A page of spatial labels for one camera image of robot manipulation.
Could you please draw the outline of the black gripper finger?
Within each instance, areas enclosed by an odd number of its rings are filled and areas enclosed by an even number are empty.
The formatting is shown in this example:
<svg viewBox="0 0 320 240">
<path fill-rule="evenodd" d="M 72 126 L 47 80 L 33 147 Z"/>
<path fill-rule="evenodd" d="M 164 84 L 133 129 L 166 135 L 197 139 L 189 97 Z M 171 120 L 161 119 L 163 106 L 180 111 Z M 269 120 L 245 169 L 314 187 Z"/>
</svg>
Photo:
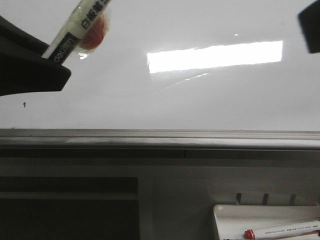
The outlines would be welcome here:
<svg viewBox="0 0 320 240">
<path fill-rule="evenodd" d="M 298 21 L 308 52 L 320 52 L 320 2 L 314 1 L 298 14 Z"/>
<path fill-rule="evenodd" d="M 0 95 L 59 92 L 71 71 L 42 57 L 48 44 L 0 18 Z"/>
</svg>

